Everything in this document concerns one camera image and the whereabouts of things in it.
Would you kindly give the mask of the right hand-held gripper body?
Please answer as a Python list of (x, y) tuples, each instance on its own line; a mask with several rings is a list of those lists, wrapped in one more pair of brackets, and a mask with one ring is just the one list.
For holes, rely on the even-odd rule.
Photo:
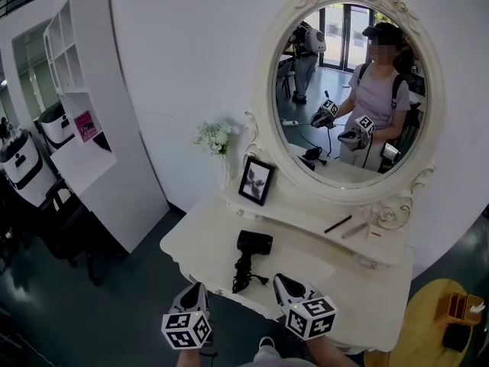
[(285, 315), (285, 328), (300, 339), (315, 339), (329, 333), (338, 312), (329, 296), (286, 302), (281, 311)]

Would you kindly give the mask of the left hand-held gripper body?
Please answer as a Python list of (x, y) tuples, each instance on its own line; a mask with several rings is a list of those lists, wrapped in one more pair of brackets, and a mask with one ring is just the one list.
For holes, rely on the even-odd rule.
[(209, 306), (204, 300), (194, 307), (175, 304), (163, 315), (161, 332), (172, 349), (201, 349), (212, 340)]

